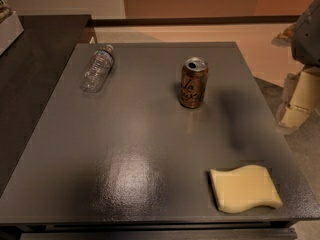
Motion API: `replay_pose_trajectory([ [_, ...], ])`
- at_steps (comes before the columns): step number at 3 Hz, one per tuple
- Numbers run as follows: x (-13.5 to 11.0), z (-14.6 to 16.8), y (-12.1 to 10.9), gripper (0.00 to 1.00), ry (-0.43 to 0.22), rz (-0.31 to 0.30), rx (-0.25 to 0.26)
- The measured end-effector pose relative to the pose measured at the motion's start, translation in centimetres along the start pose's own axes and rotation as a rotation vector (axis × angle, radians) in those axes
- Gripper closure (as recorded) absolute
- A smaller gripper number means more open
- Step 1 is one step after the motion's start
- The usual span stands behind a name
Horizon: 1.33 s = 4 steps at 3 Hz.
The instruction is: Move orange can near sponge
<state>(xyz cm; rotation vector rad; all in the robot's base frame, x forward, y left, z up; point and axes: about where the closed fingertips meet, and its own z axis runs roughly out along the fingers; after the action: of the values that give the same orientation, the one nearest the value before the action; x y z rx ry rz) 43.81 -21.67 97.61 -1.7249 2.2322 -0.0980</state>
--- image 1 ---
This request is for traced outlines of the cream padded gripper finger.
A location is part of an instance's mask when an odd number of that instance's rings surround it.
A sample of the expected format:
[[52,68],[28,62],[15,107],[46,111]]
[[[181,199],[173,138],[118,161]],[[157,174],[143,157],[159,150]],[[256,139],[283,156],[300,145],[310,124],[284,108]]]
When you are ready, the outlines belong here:
[[282,127],[299,128],[320,105],[320,68],[305,66],[288,74],[276,119]]
[[295,27],[295,24],[289,25],[272,39],[272,44],[280,47],[290,47],[295,33]]

